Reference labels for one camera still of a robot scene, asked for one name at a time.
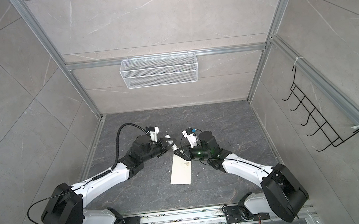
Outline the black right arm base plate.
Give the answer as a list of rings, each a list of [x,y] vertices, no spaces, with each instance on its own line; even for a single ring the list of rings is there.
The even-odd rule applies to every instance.
[[[245,207],[237,206],[228,206],[224,205],[221,207],[223,214],[226,217],[226,221],[228,224],[243,222],[243,221],[261,221],[261,220],[269,220],[269,213],[258,213],[251,214]]]

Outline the white paper envelope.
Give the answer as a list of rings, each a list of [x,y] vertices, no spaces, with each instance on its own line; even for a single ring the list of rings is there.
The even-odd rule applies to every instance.
[[[171,170],[171,184],[190,185],[191,184],[191,161],[186,161],[174,155]]]

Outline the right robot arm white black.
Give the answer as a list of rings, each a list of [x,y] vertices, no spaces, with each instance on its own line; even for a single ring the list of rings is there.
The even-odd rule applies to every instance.
[[[188,145],[172,147],[175,155],[186,161],[205,161],[214,169],[237,175],[263,191],[264,197],[247,193],[238,202],[243,220],[273,212],[281,220],[292,222],[309,199],[308,192],[285,165],[277,164],[273,167],[243,159],[221,148],[210,131],[204,131],[198,136],[187,134],[186,137]]]

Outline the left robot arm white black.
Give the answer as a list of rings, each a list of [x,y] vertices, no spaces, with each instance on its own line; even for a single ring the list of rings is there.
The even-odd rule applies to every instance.
[[[138,174],[145,161],[175,148],[175,142],[169,135],[157,141],[146,135],[137,137],[116,166],[73,185],[58,185],[42,213],[41,221],[43,224],[125,224],[123,216],[111,207],[88,210],[86,206],[110,188]]]

